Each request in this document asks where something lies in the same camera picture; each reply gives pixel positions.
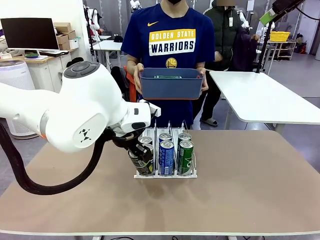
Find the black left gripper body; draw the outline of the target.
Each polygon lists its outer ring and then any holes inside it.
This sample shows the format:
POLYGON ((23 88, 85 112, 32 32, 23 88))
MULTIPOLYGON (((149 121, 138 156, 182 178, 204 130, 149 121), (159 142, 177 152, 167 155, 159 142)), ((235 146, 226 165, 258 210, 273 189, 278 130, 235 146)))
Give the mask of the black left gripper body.
POLYGON ((139 129, 139 130, 135 130, 133 132, 127 133, 121 137, 113 136, 111 140, 117 147, 128 150, 130 147, 138 144, 139 137, 141 134, 142 134, 142 130, 139 129))

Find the person's right hand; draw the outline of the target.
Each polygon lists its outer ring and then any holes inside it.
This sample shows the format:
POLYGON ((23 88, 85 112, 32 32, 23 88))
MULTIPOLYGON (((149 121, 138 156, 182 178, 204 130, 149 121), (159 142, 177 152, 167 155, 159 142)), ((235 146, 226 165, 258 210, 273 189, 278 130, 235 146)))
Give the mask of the person's right hand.
POLYGON ((138 91, 138 93, 141 94, 142 86, 141 86, 141 80, 140 80, 140 73, 144 71, 144 66, 142 63, 137 63, 133 68, 134 68, 133 78, 134 78, 135 88, 138 91))

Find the person's left hand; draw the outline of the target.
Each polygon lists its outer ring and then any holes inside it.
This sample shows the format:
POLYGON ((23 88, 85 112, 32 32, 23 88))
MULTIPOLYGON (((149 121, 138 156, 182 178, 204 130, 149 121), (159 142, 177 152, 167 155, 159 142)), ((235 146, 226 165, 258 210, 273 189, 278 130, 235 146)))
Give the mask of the person's left hand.
POLYGON ((209 89, 209 86, 207 83, 207 78, 206 78, 206 71, 207 70, 204 67, 198 67, 197 70, 203 76, 201 91, 202 92, 207 91, 209 89))

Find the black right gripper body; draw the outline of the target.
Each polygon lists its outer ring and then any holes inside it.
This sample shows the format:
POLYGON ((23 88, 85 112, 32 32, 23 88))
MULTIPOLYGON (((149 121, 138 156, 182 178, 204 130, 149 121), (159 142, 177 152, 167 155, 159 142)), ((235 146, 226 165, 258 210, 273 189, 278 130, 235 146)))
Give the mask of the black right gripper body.
POLYGON ((282 13, 289 13, 303 2, 304 0, 276 0, 272 4, 272 10, 277 15, 282 13))

